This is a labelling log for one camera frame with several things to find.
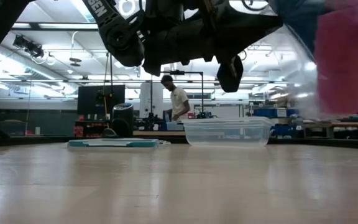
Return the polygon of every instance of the ceiling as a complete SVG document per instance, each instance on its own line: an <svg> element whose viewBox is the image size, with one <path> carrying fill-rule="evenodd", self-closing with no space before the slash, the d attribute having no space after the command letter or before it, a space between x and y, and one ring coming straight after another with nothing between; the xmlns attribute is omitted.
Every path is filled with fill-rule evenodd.
<svg viewBox="0 0 358 224"><path fill-rule="evenodd" d="M122 13L136 12L139 10L137 0L118 0L117 8ZM248 11L240 1L230 1L231 6L238 11L254 13ZM266 4L263 1L257 1L254 3L255 7L263 6ZM185 16L191 16L194 11L186 11ZM29 23L36 23L38 25L45 23L62 23L61 27L68 27L69 29L61 30L25 30L25 29L13 29L8 33L0 46L0 67L4 67L5 72L0 73L4 79L30 79L29 75L32 75L32 79L45 80L44 84L40 84L43 88L50 86L48 89L52 91L56 90L56 86L65 86L66 91L70 89L75 95L76 87L84 85L84 83L61 83L58 81L50 82L50 80L79 80L83 77L88 77L90 80L104 80L106 74L106 66L108 60L106 57L106 49L102 43L102 40L98 32L94 29L81 30L75 32L76 24L69 23L89 23L93 25L93 18L86 10L82 3L82 0L38 0L30 3L20 18L17 20L17 24L14 27L29 26ZM27 40L33 41L37 44L41 44L45 51L44 58L31 58L28 53L13 46L13 41L17 35L23 35ZM269 81L283 81L287 77L294 80L297 72L304 69L305 63L308 63L308 58L302 47L297 44L295 38L286 29L282 28L275 33L267 36L266 38L254 43L247 49L245 49L247 57L243 60L244 74L243 84L241 89L250 90L251 92L258 92L258 88L261 88L263 83ZM73 67L69 58L79 58L82 60L80 67ZM24 65L19 69L19 73L16 66L4 66L8 60L15 61L21 65ZM127 82L128 80L138 80L138 83L127 83L128 87L138 88L140 83L144 80L150 80L150 74L146 73L142 68L127 68L123 67L119 62L113 59L112 72L114 74L113 80L115 82ZM219 68L219 64L214 59L212 62L204 62L203 59L192 60L189 65L183 66L181 63L175 63L171 65L164 65L164 70L179 69L186 72L203 72L204 80L215 81L216 72ZM201 80L199 75L185 75L175 76L176 80ZM17 82L0 82L4 85L8 83L10 85L18 85ZM87 85L102 85L101 82L90 81ZM191 86L191 89L200 89L201 84L189 84L183 82L185 88ZM269 85L269 89L274 89L277 85ZM219 85L209 84L208 88L220 89Z"/></svg>

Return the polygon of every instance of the clear plastic container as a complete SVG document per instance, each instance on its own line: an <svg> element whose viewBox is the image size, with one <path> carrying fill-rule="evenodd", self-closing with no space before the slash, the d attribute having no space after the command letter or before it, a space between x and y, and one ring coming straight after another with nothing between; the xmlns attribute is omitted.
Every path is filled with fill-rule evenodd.
<svg viewBox="0 0 358 224"><path fill-rule="evenodd" d="M192 146L263 147L273 123L264 117L182 120Z"/></svg>

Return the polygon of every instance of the red object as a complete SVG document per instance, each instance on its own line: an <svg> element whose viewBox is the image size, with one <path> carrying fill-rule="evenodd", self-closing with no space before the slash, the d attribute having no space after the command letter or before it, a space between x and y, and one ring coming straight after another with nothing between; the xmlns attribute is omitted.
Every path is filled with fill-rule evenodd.
<svg viewBox="0 0 358 224"><path fill-rule="evenodd" d="M321 111L358 112L358 2L319 18L314 57Z"/></svg>

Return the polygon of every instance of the person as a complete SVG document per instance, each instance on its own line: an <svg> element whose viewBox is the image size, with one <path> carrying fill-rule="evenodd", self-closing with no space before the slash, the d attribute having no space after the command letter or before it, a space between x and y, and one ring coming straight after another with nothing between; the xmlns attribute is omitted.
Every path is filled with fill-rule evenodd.
<svg viewBox="0 0 358 224"><path fill-rule="evenodd" d="M173 84L173 78L170 75L164 75L161 84L171 92L172 109L169 109L166 113L172 114L172 120L176 121L180 116L190 111L187 94L182 88Z"/></svg>

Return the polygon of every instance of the table surface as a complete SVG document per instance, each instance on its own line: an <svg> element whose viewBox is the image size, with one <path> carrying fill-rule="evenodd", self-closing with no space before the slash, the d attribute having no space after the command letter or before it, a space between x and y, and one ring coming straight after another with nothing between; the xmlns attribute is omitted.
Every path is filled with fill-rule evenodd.
<svg viewBox="0 0 358 224"><path fill-rule="evenodd" d="M0 224L358 223L358 149L0 147Z"/></svg>

